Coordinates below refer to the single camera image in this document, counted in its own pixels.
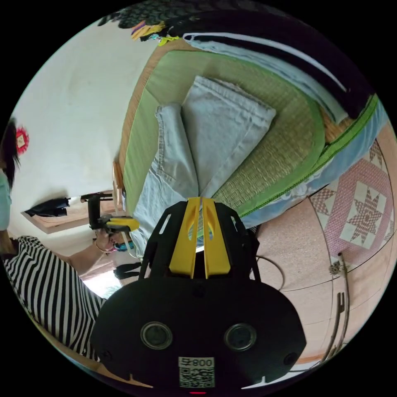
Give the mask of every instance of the camera lens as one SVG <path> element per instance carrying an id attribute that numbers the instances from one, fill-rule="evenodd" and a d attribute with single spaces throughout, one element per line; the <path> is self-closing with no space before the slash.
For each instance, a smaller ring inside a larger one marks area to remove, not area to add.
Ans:
<path id="1" fill-rule="evenodd" d="M 172 333 L 165 324 L 153 321 L 142 327 L 141 340 L 151 349 L 162 350 L 171 344 Z"/>
<path id="2" fill-rule="evenodd" d="M 256 331 L 248 324 L 236 324 L 226 331 L 224 340 L 229 349 L 242 352 L 255 344 Z"/>

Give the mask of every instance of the face mask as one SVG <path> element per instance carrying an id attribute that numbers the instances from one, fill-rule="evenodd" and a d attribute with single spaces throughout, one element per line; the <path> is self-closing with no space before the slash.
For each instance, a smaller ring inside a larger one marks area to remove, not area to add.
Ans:
<path id="1" fill-rule="evenodd" d="M 10 223 L 10 186 L 3 170 L 0 170 L 0 231 L 7 230 Z"/>

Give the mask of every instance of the label sticker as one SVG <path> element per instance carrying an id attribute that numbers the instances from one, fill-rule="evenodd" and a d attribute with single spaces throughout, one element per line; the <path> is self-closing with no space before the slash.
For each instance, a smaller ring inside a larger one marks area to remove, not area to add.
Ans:
<path id="1" fill-rule="evenodd" d="M 213 357 L 179 357 L 180 387 L 215 387 Z"/>

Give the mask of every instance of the black hair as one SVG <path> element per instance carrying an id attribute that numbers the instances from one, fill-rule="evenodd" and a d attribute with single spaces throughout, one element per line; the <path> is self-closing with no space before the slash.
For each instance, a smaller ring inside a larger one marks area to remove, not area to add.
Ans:
<path id="1" fill-rule="evenodd" d="M 6 164 L 6 169 L 4 173 L 7 176 L 10 188 L 14 184 L 15 171 L 19 166 L 19 157 L 17 150 L 17 127 L 16 120 L 14 118 L 10 119 L 7 127 L 0 138 L 2 158 Z"/>

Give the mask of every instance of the black and white striped shirt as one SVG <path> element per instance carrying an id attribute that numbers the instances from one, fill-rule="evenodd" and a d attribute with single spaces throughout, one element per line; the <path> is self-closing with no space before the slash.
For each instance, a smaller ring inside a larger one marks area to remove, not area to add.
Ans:
<path id="1" fill-rule="evenodd" d="M 93 293 L 77 271 L 35 237 L 20 237 L 19 252 L 4 267 L 19 301 L 40 325 L 68 348 L 98 360 L 89 342 L 106 299 Z"/>

